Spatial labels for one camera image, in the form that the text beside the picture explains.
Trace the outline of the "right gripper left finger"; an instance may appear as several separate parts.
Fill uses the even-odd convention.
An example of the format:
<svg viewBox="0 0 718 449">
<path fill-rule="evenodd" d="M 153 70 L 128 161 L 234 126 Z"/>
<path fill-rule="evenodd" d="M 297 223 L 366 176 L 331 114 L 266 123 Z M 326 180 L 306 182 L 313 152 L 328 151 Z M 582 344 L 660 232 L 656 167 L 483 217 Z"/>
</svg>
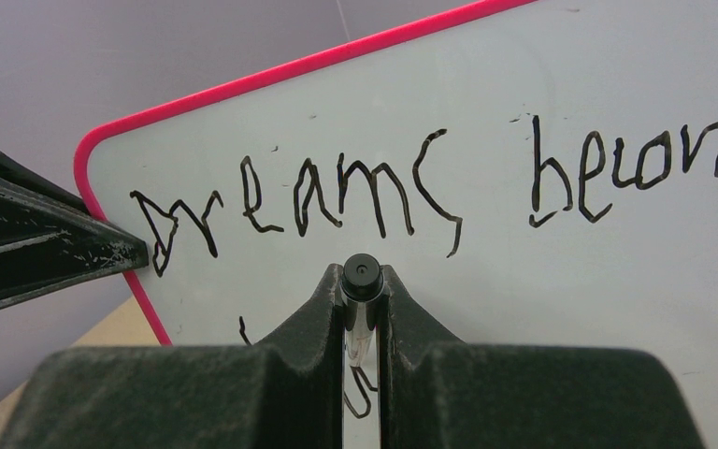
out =
<svg viewBox="0 0 718 449">
<path fill-rule="evenodd" d="M 252 345 L 78 346 L 36 369 L 1 448 L 339 448 L 343 331 L 328 266 Z"/>
</svg>

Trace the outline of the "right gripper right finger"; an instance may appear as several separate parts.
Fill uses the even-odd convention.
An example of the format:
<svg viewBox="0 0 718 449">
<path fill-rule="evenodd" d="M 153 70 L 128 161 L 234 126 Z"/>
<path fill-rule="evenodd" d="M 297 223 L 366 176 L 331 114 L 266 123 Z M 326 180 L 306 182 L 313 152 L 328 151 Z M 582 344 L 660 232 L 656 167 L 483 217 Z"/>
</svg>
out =
<svg viewBox="0 0 718 449">
<path fill-rule="evenodd" d="M 623 348 L 470 344 L 382 269 L 384 448 L 700 448 L 671 373 Z"/>
</svg>

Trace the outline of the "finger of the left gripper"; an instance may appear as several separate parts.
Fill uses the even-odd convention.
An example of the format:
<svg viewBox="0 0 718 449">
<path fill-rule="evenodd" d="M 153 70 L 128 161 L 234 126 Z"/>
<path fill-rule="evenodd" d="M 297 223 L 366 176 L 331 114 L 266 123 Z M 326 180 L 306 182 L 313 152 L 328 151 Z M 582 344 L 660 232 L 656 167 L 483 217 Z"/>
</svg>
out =
<svg viewBox="0 0 718 449">
<path fill-rule="evenodd" d="M 67 206 L 89 214 L 83 200 L 59 185 L 41 177 L 0 152 L 0 179 L 19 185 L 37 194 L 58 200 Z"/>
<path fill-rule="evenodd" d="M 148 264 L 142 239 L 0 178 L 0 310 Z"/>
</svg>

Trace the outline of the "black whiteboard marker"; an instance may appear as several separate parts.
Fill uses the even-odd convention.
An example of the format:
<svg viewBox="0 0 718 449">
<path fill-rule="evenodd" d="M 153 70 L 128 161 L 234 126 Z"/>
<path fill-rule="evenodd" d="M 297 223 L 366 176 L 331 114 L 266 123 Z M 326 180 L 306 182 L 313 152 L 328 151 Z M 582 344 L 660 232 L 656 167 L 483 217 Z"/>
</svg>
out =
<svg viewBox="0 0 718 449">
<path fill-rule="evenodd" d="M 376 329 L 377 308 L 384 298 L 384 277 L 378 260 L 368 253 L 349 257 L 340 277 L 345 307 L 346 353 L 352 367 L 364 361 Z"/>
</svg>

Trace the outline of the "whiteboard with red frame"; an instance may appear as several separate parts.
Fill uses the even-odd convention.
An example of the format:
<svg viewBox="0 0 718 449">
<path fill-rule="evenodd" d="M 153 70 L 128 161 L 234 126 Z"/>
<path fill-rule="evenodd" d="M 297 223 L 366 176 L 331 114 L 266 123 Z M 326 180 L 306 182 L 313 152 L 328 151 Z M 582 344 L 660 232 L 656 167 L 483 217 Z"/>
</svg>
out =
<svg viewBox="0 0 718 449">
<path fill-rule="evenodd" d="M 718 448 L 718 1 L 481 1 L 100 126 L 75 178 L 165 344 L 369 253 L 463 340 L 655 355 Z"/>
</svg>

